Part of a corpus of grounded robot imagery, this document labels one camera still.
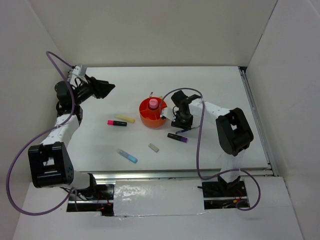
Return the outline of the blue pen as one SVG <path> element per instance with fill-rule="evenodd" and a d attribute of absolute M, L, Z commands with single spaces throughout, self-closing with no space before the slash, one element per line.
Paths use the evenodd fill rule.
<path fill-rule="evenodd" d="M 178 131 L 175 132 L 175 134 L 178 135 L 178 134 L 185 133 L 185 132 L 188 132 L 188 131 L 190 131 L 190 130 L 197 129 L 197 128 L 199 128 L 199 126 L 191 127 L 190 129 L 178 130 Z"/>

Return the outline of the yellow highlighter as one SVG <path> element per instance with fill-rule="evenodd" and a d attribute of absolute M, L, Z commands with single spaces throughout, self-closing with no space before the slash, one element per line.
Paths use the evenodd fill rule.
<path fill-rule="evenodd" d="M 132 117 L 128 117 L 128 116 L 124 116 L 124 115 L 121 115 L 121 114 L 116 114 L 115 115 L 115 118 L 119 119 L 119 120 L 122 120 L 122 121 L 126 121 L 126 122 L 129 122 L 129 123 L 132 123 L 134 124 L 135 123 L 135 119 L 132 118 Z"/>

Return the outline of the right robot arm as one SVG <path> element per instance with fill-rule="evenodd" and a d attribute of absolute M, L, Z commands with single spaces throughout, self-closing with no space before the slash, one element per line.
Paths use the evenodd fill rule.
<path fill-rule="evenodd" d="M 196 170 L 202 180 L 210 180 L 213 177 L 204 177 L 200 171 L 200 144 L 203 124 L 205 121 L 215 124 L 218 143 L 226 154 L 226 160 L 217 176 L 218 190 L 223 196 L 230 196 L 240 181 L 240 168 L 246 150 L 254 140 L 254 135 L 242 109 L 223 108 L 203 99 L 201 94 L 185 95 L 180 89 L 176 91 L 171 100 L 177 107 L 173 111 L 173 127 L 190 130 L 193 117 L 200 117 L 197 147 Z"/>

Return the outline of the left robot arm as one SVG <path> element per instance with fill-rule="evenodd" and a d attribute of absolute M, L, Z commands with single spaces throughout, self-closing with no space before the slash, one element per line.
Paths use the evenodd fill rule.
<path fill-rule="evenodd" d="M 76 88 L 64 81 L 55 85 L 58 102 L 54 129 L 39 145 L 29 147 L 28 159 L 31 179 L 36 188 L 75 188 L 86 199 L 92 200 L 99 193 L 96 179 L 91 173 L 74 169 L 67 146 L 82 123 L 81 103 L 90 97 L 104 99 L 115 85 L 93 76 L 86 76 L 85 79 Z"/>

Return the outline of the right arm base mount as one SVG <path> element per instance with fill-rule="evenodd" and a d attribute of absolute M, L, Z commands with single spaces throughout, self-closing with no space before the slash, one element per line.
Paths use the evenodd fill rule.
<path fill-rule="evenodd" d="M 205 210 L 249 208 L 245 182 L 241 180 L 233 188 L 226 190 L 218 181 L 204 181 L 197 186 L 202 191 Z"/>

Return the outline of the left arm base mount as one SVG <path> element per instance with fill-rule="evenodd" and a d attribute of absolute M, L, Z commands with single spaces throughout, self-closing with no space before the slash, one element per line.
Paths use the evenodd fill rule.
<path fill-rule="evenodd" d="M 90 186 L 73 192 L 67 202 L 68 213 L 95 212 L 104 217 L 114 216 L 115 184 L 98 184 L 90 177 Z"/>

